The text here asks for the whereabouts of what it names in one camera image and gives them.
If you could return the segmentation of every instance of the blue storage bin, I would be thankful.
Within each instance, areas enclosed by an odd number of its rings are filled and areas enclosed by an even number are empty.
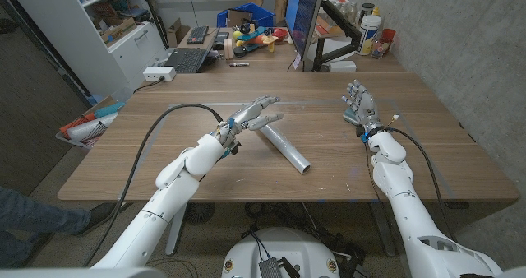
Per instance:
[[[262,27],[274,27],[274,13],[256,5],[254,2],[246,3],[239,7],[233,7],[234,10],[252,12],[252,20]],[[217,27],[227,26],[228,10],[217,14]]]

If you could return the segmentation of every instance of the jeans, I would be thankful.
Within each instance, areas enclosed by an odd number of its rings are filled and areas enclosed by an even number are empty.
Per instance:
[[[19,192],[0,187],[0,267],[20,265],[29,255],[39,233],[77,233],[90,222],[91,212],[60,209],[35,202]],[[35,232],[26,241],[5,229]]]

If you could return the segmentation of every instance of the monitor stand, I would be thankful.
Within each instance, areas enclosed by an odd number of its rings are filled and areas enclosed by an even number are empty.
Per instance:
[[[305,67],[303,68],[304,72],[319,72],[323,63],[356,51],[362,38],[362,33],[357,30],[356,27],[354,27],[349,21],[347,21],[347,19],[344,18],[344,15],[342,15],[342,13],[332,3],[327,0],[323,0],[321,1],[320,7],[323,7],[325,13],[327,13],[327,15],[336,23],[336,25],[338,25],[339,28],[344,31],[345,36],[350,37],[352,41],[351,44],[323,54],[325,38],[318,38],[314,61],[310,61],[305,58]]]

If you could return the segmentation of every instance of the computer monitor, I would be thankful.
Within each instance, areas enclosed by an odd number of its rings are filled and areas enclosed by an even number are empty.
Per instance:
[[[321,0],[288,0],[285,23],[302,60],[311,43]]]

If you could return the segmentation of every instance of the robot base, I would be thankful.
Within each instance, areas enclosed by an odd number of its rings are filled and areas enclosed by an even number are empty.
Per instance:
[[[310,234],[297,229],[269,228],[256,232],[256,236],[265,245],[270,257],[276,257],[276,259],[285,257],[301,277],[339,277],[338,267],[333,268],[333,271],[330,269],[330,266],[336,265],[335,256],[323,243]],[[248,235],[234,245],[224,259],[224,265],[230,262],[231,269],[228,271],[224,266],[222,277],[261,277],[257,244],[256,239]],[[260,247],[263,260],[267,260],[265,249],[261,245]],[[279,270],[282,277],[289,277],[283,267]]]

